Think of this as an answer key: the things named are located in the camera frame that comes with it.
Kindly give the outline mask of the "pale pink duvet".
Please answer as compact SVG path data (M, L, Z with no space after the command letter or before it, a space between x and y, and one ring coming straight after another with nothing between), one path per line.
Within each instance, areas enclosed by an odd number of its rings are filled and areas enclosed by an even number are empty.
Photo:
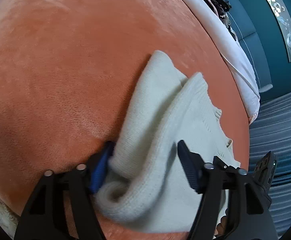
M204 0L182 0L204 27L232 73L251 124L258 117L260 94L256 76L244 50Z

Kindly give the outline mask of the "blue grey curtain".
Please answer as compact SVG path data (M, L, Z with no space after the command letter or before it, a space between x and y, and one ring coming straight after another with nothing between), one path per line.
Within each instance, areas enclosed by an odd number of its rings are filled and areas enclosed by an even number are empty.
M269 195L270 214L282 237L291 226L291 93L262 103L250 125L250 172L267 152L278 158Z

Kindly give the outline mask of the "blue upholstered headboard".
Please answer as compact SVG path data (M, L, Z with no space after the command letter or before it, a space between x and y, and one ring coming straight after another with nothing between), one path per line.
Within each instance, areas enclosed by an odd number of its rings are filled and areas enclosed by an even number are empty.
M232 6L227 13L231 27L237 34L238 41L252 64L259 91L266 92L273 85L269 65L256 28L239 0L228 1Z

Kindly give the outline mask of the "orange plush blanket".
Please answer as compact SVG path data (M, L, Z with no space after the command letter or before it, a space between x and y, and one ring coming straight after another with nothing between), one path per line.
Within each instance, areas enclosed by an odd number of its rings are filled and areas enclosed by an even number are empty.
M203 75L247 168L238 87L182 0L0 0L0 199L19 219L46 170L68 171L118 139L157 50L185 76Z

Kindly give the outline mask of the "cream fluffy rug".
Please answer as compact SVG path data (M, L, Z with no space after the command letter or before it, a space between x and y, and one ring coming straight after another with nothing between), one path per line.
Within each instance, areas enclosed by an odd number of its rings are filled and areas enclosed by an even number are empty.
M14 235L19 222L19 216L16 215L1 199L0 199L0 228L4 230L10 239L14 239Z

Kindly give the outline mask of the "cream knitted sweater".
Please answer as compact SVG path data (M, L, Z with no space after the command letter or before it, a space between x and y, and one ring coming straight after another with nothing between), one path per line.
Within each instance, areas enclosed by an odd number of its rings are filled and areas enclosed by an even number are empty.
M186 77L167 54L155 51L140 76L120 131L110 172L96 194L102 215L149 233L189 231L201 195L189 185L177 143L210 163L239 167L233 141L220 126L222 111L201 73Z

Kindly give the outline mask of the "dark clothes pile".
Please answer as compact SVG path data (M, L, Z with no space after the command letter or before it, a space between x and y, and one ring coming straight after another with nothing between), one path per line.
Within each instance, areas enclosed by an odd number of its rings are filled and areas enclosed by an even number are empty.
M231 27L231 20L229 19L228 12L232 8L228 0L204 0L209 8L218 16L219 20L223 23L235 41L238 40L237 34Z

